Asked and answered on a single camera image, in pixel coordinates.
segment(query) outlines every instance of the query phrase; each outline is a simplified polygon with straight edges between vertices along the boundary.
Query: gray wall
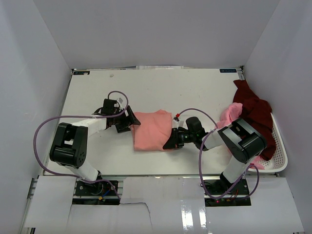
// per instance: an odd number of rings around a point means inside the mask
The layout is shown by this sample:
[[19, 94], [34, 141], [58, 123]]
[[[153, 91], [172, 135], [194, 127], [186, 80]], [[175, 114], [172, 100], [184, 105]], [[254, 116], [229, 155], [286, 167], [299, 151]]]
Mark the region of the gray wall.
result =
[[34, 0], [71, 68], [246, 63], [279, 0]]
[[[59, 112], [70, 69], [32, 0], [0, 1], [0, 233], [18, 233], [31, 178], [36, 127]], [[46, 155], [55, 123], [39, 136]]]
[[312, 233], [312, 1], [281, 0], [246, 64], [246, 79], [272, 106], [289, 159], [284, 174]]

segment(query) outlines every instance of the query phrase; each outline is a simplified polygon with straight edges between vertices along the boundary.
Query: pink cloth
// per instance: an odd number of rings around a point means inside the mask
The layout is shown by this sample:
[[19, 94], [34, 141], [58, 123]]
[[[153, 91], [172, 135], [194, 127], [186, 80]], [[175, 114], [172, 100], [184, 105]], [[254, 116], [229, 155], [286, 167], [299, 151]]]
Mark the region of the pink cloth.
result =
[[[229, 108], [222, 112], [220, 116], [220, 122], [217, 123], [218, 129], [228, 126], [234, 120], [238, 119], [238, 117], [242, 114], [243, 104], [242, 103], [232, 103], [229, 105]], [[253, 164], [260, 170], [264, 170], [264, 166], [258, 163], [262, 158], [257, 156], [253, 160]]]
[[172, 115], [159, 110], [154, 113], [135, 112], [141, 125], [132, 125], [133, 145], [135, 151], [164, 151], [163, 145], [170, 137]]

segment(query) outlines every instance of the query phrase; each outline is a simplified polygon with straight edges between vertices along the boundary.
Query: white table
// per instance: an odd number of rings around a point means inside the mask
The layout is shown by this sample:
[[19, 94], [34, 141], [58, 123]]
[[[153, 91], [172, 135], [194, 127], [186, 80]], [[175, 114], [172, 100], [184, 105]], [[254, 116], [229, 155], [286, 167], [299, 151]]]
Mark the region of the white table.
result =
[[[90, 115], [103, 105], [110, 91], [119, 90], [128, 96], [134, 112], [163, 109], [175, 115], [194, 107], [219, 121], [221, 112], [233, 101], [236, 79], [237, 73], [220, 73], [219, 69], [91, 70], [89, 75], [72, 76], [62, 114]], [[214, 127], [202, 113], [189, 111], [181, 117], [186, 120], [191, 116], [197, 116], [206, 131]], [[118, 134], [112, 127], [89, 138], [87, 160], [103, 175], [196, 175], [198, 153], [194, 144], [172, 152], [135, 152], [131, 132]], [[221, 173], [230, 157], [224, 146], [204, 152], [203, 173]], [[51, 161], [48, 168], [71, 173]]]

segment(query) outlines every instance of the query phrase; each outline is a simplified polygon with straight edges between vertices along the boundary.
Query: white plastic basket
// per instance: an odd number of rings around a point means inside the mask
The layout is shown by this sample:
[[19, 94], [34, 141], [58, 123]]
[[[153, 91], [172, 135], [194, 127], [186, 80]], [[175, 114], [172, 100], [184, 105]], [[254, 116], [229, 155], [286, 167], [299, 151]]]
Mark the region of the white plastic basket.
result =
[[[264, 170], [259, 170], [261, 173], [275, 173], [283, 171], [288, 163], [287, 154], [284, 148], [282, 137], [279, 133], [277, 124], [275, 122], [274, 116], [271, 114], [273, 119], [273, 132], [272, 136], [276, 143], [276, 151], [271, 160], [265, 161], [260, 160], [258, 163], [264, 166]], [[255, 169], [249, 169], [250, 172], [256, 172]]]

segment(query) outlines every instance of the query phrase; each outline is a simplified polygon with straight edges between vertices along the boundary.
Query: light pink cloth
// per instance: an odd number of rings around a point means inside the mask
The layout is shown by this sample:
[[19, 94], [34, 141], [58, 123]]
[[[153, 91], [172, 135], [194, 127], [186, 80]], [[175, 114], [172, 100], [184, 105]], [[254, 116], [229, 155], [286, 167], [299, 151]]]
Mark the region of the light pink cloth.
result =
[[133, 145], [135, 151], [165, 151], [163, 145], [170, 137], [172, 115], [159, 110], [154, 113], [135, 112], [141, 125], [132, 125]]
[[[234, 120], [238, 119], [238, 117], [242, 114], [243, 104], [242, 103], [232, 103], [229, 105], [229, 108], [222, 112], [220, 116], [220, 122], [217, 123], [218, 129], [228, 126]], [[264, 166], [258, 163], [262, 158], [257, 156], [253, 160], [253, 164], [260, 170], [264, 170]]]

